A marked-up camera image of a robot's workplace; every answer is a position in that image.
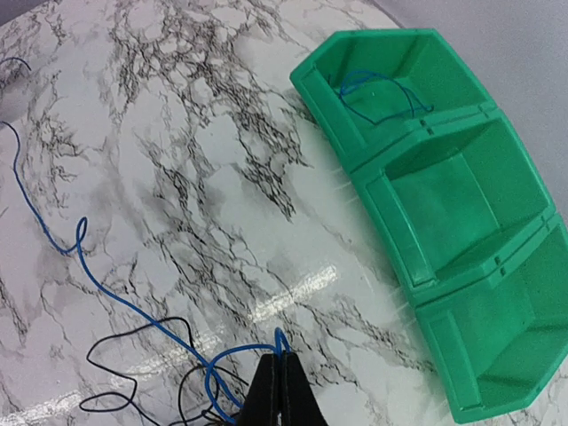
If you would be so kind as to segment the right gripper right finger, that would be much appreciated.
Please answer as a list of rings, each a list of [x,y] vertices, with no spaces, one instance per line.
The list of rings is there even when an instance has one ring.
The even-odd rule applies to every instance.
[[[285,352],[280,360],[280,416],[282,425],[328,426],[294,352]]]

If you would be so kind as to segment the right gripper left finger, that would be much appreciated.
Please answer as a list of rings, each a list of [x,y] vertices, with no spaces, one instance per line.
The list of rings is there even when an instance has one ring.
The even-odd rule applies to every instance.
[[[280,359],[263,355],[239,414],[239,425],[273,426],[280,413]]]

